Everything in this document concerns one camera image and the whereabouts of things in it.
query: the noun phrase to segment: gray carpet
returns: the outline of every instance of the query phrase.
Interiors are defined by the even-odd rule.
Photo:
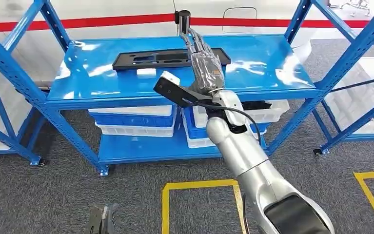
[[[343,40],[314,41],[305,67],[320,79],[346,46]],[[301,101],[266,133],[271,140]],[[98,150],[100,130],[85,111],[64,116]],[[374,211],[353,172],[374,171],[374,142],[341,143],[331,154],[315,156],[324,137],[312,115],[275,152],[273,164],[294,186],[317,201],[336,233],[374,234]],[[161,233],[161,190],[167,182],[231,178],[222,159],[117,165],[98,177],[91,165],[50,124],[35,146],[51,163],[30,167],[19,156],[0,156],[0,234],[82,234],[93,204],[114,202],[116,233]],[[366,180],[374,194],[374,179]],[[250,231],[257,233],[247,207]],[[241,226],[231,187],[170,191],[171,233],[239,234]]]

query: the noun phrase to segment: black tray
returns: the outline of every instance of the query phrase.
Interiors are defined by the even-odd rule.
[[[213,48],[212,50],[220,58],[221,65],[225,66],[231,63],[230,57],[226,55],[222,48]],[[191,61],[188,58],[187,49],[120,53],[112,64],[112,68],[116,71],[188,66],[191,66]]]

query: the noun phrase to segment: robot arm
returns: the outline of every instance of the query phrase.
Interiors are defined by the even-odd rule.
[[[180,87],[179,82],[174,82],[177,77],[164,72],[154,90],[181,107],[206,107],[208,136],[249,198],[262,234],[334,234],[326,213],[284,179],[269,161],[248,119],[239,113],[243,107],[238,96],[223,89],[224,74],[218,57],[189,27],[190,13],[180,11],[176,15],[195,81],[188,88]],[[190,43],[188,34],[194,43]]]

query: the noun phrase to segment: red stripe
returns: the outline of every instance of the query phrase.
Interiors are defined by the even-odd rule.
[[[63,19],[65,28],[86,28],[103,27],[140,23],[171,22],[174,14],[138,15],[138,16],[117,16],[117,17],[96,17],[82,19]],[[368,20],[346,20],[351,28],[364,28]],[[191,18],[191,25],[206,26],[247,26],[247,27],[287,27],[289,19],[232,19],[232,18]],[[16,22],[1,22],[0,32],[11,31],[16,26]],[[302,27],[310,28],[333,28],[328,20],[305,20]],[[45,21],[34,21],[28,30],[45,30],[49,26]]]

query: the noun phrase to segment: blue plastic crate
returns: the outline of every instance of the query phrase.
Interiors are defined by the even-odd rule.
[[[188,131],[188,137],[190,139],[201,139],[201,138],[208,138],[207,130],[205,128],[197,128],[194,125],[194,113],[192,107],[187,107],[183,109],[183,112],[185,114],[185,121],[187,125],[187,131]],[[258,123],[258,129],[260,130],[260,133],[263,134],[267,130],[267,126],[269,126],[270,123]],[[253,133],[256,132],[256,128],[254,124],[250,125]]]
[[[89,114],[99,125],[120,125],[120,126],[142,126],[142,127],[171,127],[174,123],[177,108],[172,106],[169,116],[140,115],[140,114],[118,114],[118,113],[96,113]]]

